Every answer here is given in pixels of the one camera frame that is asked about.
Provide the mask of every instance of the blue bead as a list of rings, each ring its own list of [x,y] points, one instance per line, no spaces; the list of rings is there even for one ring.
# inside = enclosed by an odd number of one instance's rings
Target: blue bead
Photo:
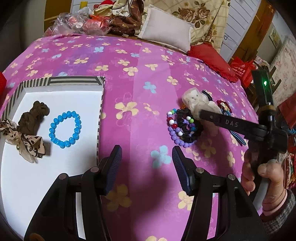
[[[72,136],[73,136],[73,138],[74,138],[75,140],[78,140],[78,139],[79,139],[79,135],[78,135],[77,133],[74,133]]]
[[[171,138],[172,138],[172,140],[174,141],[174,140],[176,140],[178,137],[177,137],[176,135],[173,135]]]
[[[72,117],[71,111],[69,111],[69,110],[67,111],[67,117],[68,118],[71,118]]]
[[[78,118],[75,118],[75,123],[81,124],[81,120],[79,120]]]
[[[70,137],[69,142],[71,143],[71,145],[74,145],[75,144],[75,139],[73,137]]]
[[[54,134],[54,133],[50,133],[48,136],[49,136],[50,138],[55,138],[55,134]]]
[[[74,133],[77,133],[77,134],[79,134],[80,133],[80,129],[79,128],[74,128]]]
[[[77,128],[79,128],[79,129],[81,129],[81,124],[75,124],[75,126],[77,127]]]
[[[57,125],[55,123],[51,123],[50,126],[53,128],[53,129],[56,129]]]
[[[64,113],[62,113],[62,117],[64,118],[64,119],[67,119],[68,118],[68,116],[67,116],[67,114],[64,112]]]
[[[53,141],[54,144],[58,144],[59,143],[59,139],[55,138]]]
[[[175,144],[176,144],[176,145],[179,145],[180,142],[181,142],[180,139],[176,139],[176,140],[175,140]]]
[[[63,121],[64,121],[64,118],[63,118],[61,115],[59,115],[59,116],[57,117],[57,119],[59,120],[59,122],[63,122]]]
[[[70,147],[70,142],[69,141],[64,141],[65,147]]]
[[[59,146],[60,146],[62,149],[64,149],[64,148],[65,148],[65,144],[64,144],[64,142],[63,142],[63,141],[59,141]]]
[[[58,124],[59,124],[59,120],[58,120],[57,118],[54,118],[54,123],[55,123],[56,125],[58,125]]]

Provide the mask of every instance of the red pillow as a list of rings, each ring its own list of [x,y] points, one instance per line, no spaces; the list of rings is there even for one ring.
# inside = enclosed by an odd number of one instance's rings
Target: red pillow
[[[207,66],[228,81],[234,83],[238,81],[233,69],[230,68],[229,64],[218,54],[211,44],[203,43],[191,46],[187,54],[190,57],[201,59]]]

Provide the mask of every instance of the bedsheet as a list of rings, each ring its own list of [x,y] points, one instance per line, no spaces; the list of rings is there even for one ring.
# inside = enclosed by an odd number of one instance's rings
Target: bedsheet
[[[123,149],[114,189],[102,197],[112,240],[178,241],[193,197],[182,191],[174,165],[166,113],[181,104],[189,88],[207,90],[227,101],[233,116],[257,122],[240,82],[230,83],[201,60],[138,40],[98,36],[52,36],[37,39],[4,72],[7,101],[21,81],[51,76],[105,76],[100,158],[115,144]],[[238,178],[247,146],[229,131],[203,132],[182,148],[196,166],[211,174]],[[218,196],[208,237],[215,235]]]

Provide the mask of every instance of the hand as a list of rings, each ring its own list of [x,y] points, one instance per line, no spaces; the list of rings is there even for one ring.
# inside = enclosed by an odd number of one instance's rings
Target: hand
[[[257,161],[258,152],[248,149],[244,155],[244,164],[242,166],[241,185],[249,195],[254,191],[255,183],[254,173],[251,169],[250,162]],[[258,174],[270,179],[270,185],[262,206],[264,211],[275,209],[285,197],[284,192],[284,171],[280,163],[261,164],[258,167]]]

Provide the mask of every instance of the gray handle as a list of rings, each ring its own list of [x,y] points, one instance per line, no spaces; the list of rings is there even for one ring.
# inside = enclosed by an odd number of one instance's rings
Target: gray handle
[[[276,163],[276,159],[271,159],[267,163]],[[258,188],[258,192],[254,198],[253,205],[256,208],[256,210],[259,210],[262,206],[263,199],[265,198],[265,195],[267,193],[268,187],[270,184],[270,179],[263,177],[260,183],[260,186]]]

